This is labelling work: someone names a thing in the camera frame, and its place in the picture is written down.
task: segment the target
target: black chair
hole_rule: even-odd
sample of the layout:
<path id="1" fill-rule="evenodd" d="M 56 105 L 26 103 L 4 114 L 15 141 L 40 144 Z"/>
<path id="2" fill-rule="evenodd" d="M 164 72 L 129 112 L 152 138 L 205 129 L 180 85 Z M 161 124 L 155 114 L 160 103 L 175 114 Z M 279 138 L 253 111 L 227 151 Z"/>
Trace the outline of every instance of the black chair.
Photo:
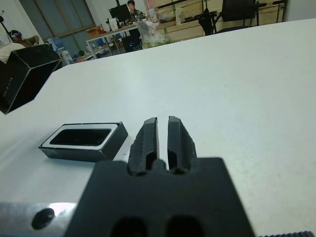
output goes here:
<path id="1" fill-rule="evenodd" d="M 202 26 L 206 36 L 213 34 L 213 24 L 211 13 L 206 8 L 202 15 L 198 18 L 198 23 Z"/>
<path id="2" fill-rule="evenodd" d="M 212 24 L 207 23 L 206 10 L 208 11 L 208 9 L 206 9 L 200 17 L 201 22 L 203 24 L 202 25 L 200 23 L 200 25 L 204 29 L 205 34 L 210 35 L 213 33 L 213 31 L 215 33 L 222 33 L 222 32 L 240 30 L 240 29 L 251 27 L 253 18 L 257 16 L 257 26 L 258 26 L 259 25 L 259 8 L 266 5 L 267 5 L 266 3 L 259 3 L 259 2 L 255 3 L 255 0 L 223 0 L 222 12 L 220 12 L 218 16 L 217 16 L 217 12 L 210 13 Z M 229 28 L 225 28 L 220 31 L 217 31 L 216 23 L 221 17 L 223 18 L 223 22 L 243 20 L 243 25 L 237 26 L 237 27 L 229 27 Z M 246 26 L 245 20 L 247 19 L 250 19 L 250 24 Z"/>

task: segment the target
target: wall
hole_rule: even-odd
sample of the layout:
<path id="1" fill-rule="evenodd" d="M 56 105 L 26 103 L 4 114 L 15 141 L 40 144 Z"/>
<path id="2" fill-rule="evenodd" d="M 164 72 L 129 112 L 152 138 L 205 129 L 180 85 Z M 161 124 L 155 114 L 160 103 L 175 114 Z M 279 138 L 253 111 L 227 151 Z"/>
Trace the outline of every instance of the wall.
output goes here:
<path id="1" fill-rule="evenodd" d="M 119 0 L 121 5 L 127 4 L 128 0 Z M 137 10 L 146 12 L 144 0 L 134 0 Z M 109 9 L 116 7 L 117 3 L 115 0 L 86 0 L 89 7 L 90 13 L 96 25 L 102 24 L 106 26 L 107 18 L 111 19 Z"/>
<path id="2" fill-rule="evenodd" d="M 286 21 L 316 18 L 316 0 L 289 0 Z"/>
<path id="3" fill-rule="evenodd" d="M 39 36 L 19 0 L 0 0 L 0 14 L 4 18 L 4 25 L 8 31 L 16 29 L 25 38 L 34 35 Z M 0 40 L 9 42 L 8 36 L 2 26 L 0 26 Z"/>

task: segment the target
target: black rectangular box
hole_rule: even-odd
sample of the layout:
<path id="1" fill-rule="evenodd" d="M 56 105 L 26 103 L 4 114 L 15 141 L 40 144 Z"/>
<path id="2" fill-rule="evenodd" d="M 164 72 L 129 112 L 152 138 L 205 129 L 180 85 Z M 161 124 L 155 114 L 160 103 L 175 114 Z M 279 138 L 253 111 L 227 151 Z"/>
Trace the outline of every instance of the black rectangular box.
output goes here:
<path id="1" fill-rule="evenodd" d="M 112 134 L 107 135 L 104 140 L 106 140 L 106 143 L 102 146 L 100 146 L 99 149 L 96 150 L 97 146 L 94 146 L 94 149 L 91 149 L 92 146 L 86 146 L 84 148 L 78 149 L 75 146 L 74 148 L 71 148 L 71 145 L 69 148 L 60 148 L 63 145 L 51 145 L 52 142 L 55 140 L 55 138 L 61 134 L 61 131 L 59 133 L 56 133 L 58 130 L 60 130 L 63 126 L 66 125 L 78 125 L 84 127 L 84 125 L 93 125 L 93 126 L 102 126 L 103 124 L 116 124 L 117 127 L 112 132 Z M 53 133 L 49 138 L 47 138 L 41 146 L 39 146 L 39 149 L 41 149 L 45 155 L 47 155 L 49 158 L 55 158 L 55 159 L 69 159 L 69 160 L 79 160 L 79 161 L 90 161 L 90 162 L 97 162 L 100 160 L 113 160 L 116 154 L 118 153 L 119 149 L 121 148 L 122 144 L 124 143 L 125 139 L 128 136 L 128 133 L 123 125 L 122 122 L 117 123 L 74 123 L 74 124 L 64 124 L 61 126 L 55 133 Z M 98 130 L 98 128 L 90 128 L 90 129 L 84 129 L 84 130 Z M 50 141 L 50 146 L 45 146 L 45 143 Z"/>
<path id="2" fill-rule="evenodd" d="M 60 63 L 47 44 L 12 51 L 0 79 L 0 110 L 7 114 L 34 100 Z"/>

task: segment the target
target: black cube box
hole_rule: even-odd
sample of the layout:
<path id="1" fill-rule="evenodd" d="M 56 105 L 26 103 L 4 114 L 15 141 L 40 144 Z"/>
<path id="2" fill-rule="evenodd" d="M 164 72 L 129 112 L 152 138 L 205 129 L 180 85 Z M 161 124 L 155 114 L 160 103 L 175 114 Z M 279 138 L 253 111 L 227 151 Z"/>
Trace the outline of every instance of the black cube box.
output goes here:
<path id="1" fill-rule="evenodd" d="M 122 122 L 64 124 L 39 149 L 55 159 L 113 160 L 127 136 Z"/>
<path id="2" fill-rule="evenodd" d="M 60 63 L 47 44 L 12 51 L 0 79 L 0 110 L 7 114 L 33 100 Z"/>

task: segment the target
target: white table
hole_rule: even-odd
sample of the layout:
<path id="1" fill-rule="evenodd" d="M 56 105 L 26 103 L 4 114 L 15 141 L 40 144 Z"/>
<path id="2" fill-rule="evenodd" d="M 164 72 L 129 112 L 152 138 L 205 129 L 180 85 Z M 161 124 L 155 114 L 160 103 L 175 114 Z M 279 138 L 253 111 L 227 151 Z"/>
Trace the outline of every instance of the white table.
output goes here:
<path id="1" fill-rule="evenodd" d="M 123 33 L 123 32 L 126 32 L 126 31 L 130 31 L 130 30 L 134 30 L 134 29 L 137 29 L 137 26 L 136 25 L 129 25 L 129 26 L 124 26 L 122 27 L 121 29 L 118 29 L 118 30 L 115 30 L 115 31 L 110 31 L 110 32 L 106 32 L 102 35 L 99 35 L 99 36 L 96 36 L 96 37 L 92 37 L 92 38 L 89 38 L 86 40 L 86 43 L 87 43 L 87 46 L 90 48 L 90 52 L 92 53 L 94 59 L 97 59 L 97 53 L 93 51 L 91 45 L 90 45 L 90 42 L 92 41 L 95 41 L 95 40 L 98 40 L 98 39 L 102 39 L 103 42 L 106 44 L 107 48 L 109 49 L 110 51 L 110 54 L 113 55 L 112 51 L 111 51 L 111 48 L 110 48 L 110 44 L 107 40 L 107 36 L 112 36 L 112 35 L 116 35 L 116 34 L 120 34 L 120 33 Z M 117 44 L 117 41 L 115 40 L 115 44 L 116 44 L 116 47 L 118 48 L 118 51 L 120 53 L 120 49 L 119 49 L 119 46 Z"/>
<path id="2" fill-rule="evenodd" d="M 0 115 L 0 201 L 77 202 L 94 164 L 37 147 L 64 123 L 169 115 L 200 157 L 223 157 L 256 234 L 316 231 L 316 19 L 254 27 L 66 66 Z"/>

